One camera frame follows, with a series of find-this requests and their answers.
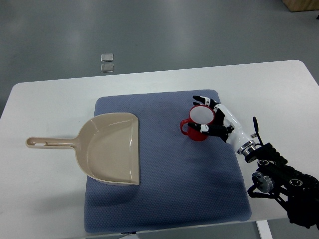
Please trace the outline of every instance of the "mug handle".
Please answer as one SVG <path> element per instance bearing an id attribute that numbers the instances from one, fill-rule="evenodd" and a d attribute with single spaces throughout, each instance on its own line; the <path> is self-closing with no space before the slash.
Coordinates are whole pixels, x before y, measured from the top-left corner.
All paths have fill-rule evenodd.
<path id="1" fill-rule="evenodd" d="M 187 136 L 188 136 L 188 133 L 183 130 L 183 126 L 184 126 L 184 124 L 189 123 L 189 122 L 191 122 L 190 119 L 184 119 L 179 124 L 180 131 L 182 132 L 182 134 L 187 135 Z"/>

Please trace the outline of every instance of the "blue mat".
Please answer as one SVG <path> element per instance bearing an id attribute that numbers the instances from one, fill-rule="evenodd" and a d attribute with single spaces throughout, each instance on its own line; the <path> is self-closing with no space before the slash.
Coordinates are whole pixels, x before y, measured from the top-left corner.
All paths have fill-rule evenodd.
<path id="1" fill-rule="evenodd" d="M 139 118 L 141 184 L 112 186 L 88 177 L 86 232 L 159 230 L 250 218 L 232 147 L 217 137 L 195 142 L 179 130 L 193 95 L 219 101 L 217 92 L 200 90 L 111 96 L 96 102 L 95 116 L 130 112 Z"/>

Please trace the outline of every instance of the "red mug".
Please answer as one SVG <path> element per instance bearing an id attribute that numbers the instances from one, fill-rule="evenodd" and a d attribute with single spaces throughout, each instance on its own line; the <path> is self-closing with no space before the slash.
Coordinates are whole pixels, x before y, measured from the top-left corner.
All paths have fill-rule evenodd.
<path id="1" fill-rule="evenodd" d="M 208 138 L 207 135 L 198 132 L 197 130 L 187 126 L 187 131 L 183 130 L 183 126 L 186 123 L 200 123 L 200 124 L 212 124 L 215 119 L 215 112 L 206 105 L 196 105 L 189 111 L 188 118 L 180 122 L 180 131 L 190 137 L 194 141 L 203 141 Z"/>

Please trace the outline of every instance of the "small square object on floor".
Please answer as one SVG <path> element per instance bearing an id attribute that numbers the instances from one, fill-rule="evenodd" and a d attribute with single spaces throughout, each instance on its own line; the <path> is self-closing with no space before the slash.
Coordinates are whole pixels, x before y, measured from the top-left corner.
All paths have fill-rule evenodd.
<path id="1" fill-rule="evenodd" d="M 105 53 L 101 55 L 101 62 L 113 61 L 113 53 Z"/>
<path id="2" fill-rule="evenodd" d="M 113 72 L 113 69 L 114 69 L 113 63 L 105 63 L 101 65 L 101 73 Z"/>

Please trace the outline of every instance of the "beige dustpan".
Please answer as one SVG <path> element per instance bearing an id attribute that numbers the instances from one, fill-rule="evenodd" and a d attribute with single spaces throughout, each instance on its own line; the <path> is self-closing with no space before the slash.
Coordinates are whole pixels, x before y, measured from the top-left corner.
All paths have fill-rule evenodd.
<path id="1" fill-rule="evenodd" d="M 74 139 L 31 137 L 29 148 L 75 150 L 85 174 L 102 183 L 138 185 L 139 120 L 131 113 L 109 113 L 87 121 Z"/>

